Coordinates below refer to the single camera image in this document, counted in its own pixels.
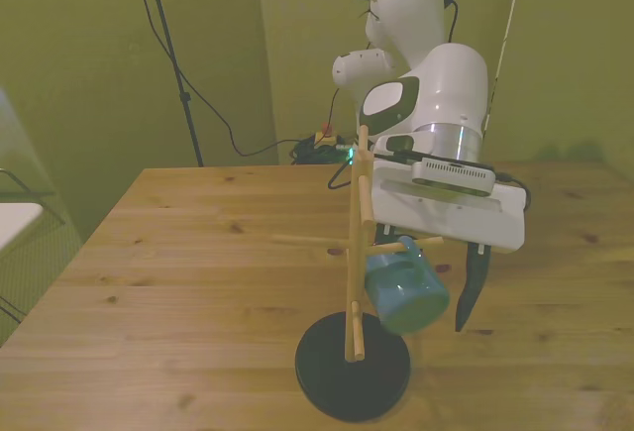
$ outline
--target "wood grain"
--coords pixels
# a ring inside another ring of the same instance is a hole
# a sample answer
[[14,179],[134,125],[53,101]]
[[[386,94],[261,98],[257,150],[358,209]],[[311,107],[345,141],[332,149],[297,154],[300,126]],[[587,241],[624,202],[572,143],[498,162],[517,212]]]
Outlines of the wood grain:
[[[501,164],[533,190],[527,243],[495,255],[453,332],[465,248],[426,253],[452,294],[407,338],[414,372],[380,421],[303,396],[303,332],[346,307],[331,166],[146,170],[0,349],[7,431],[631,431],[634,188],[593,163]],[[371,310],[367,300],[361,304]]]

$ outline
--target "white cable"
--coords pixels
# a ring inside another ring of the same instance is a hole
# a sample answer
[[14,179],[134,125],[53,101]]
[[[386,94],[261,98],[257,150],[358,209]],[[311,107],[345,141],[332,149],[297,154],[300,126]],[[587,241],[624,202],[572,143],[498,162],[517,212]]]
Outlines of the white cable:
[[493,81],[493,90],[491,91],[491,100],[488,104],[488,113],[486,114],[486,121],[484,123],[484,133],[488,129],[488,120],[491,117],[491,109],[493,108],[493,99],[495,98],[495,89],[497,88],[497,80],[499,74],[502,71],[502,62],[504,61],[504,52],[506,51],[506,42],[508,41],[508,34],[511,31],[511,22],[513,21],[513,13],[515,12],[515,3],[517,0],[511,2],[511,12],[508,16],[508,23],[506,24],[506,33],[504,34],[504,41],[502,42],[502,51],[499,54],[499,62],[497,63],[497,72],[495,73],[495,80]]

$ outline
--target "wooden peg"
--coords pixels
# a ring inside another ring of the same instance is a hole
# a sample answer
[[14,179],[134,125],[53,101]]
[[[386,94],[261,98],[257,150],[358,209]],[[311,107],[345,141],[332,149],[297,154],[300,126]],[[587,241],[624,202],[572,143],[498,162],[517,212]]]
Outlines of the wooden peg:
[[363,314],[357,301],[353,302],[353,338],[355,341],[355,359],[363,360],[366,357],[366,347],[364,345]]

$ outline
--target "mug handle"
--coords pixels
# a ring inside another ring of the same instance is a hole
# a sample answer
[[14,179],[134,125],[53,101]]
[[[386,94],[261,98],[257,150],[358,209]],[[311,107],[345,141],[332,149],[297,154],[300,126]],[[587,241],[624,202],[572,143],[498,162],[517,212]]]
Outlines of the mug handle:
[[421,258],[424,258],[423,252],[409,236],[401,236],[398,239],[398,242],[405,247],[405,253],[407,253],[407,256],[409,256],[409,259],[412,260],[414,264],[416,264],[416,262]]

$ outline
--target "black round base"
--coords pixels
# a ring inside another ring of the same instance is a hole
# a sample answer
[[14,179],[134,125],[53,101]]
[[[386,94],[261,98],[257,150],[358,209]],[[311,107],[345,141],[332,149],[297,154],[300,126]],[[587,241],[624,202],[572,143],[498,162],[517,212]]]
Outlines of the black round base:
[[346,314],[324,317],[304,334],[295,354],[297,379],[322,412],[349,422],[376,419],[401,398],[409,381],[409,352],[402,338],[364,314],[366,359],[344,358]]

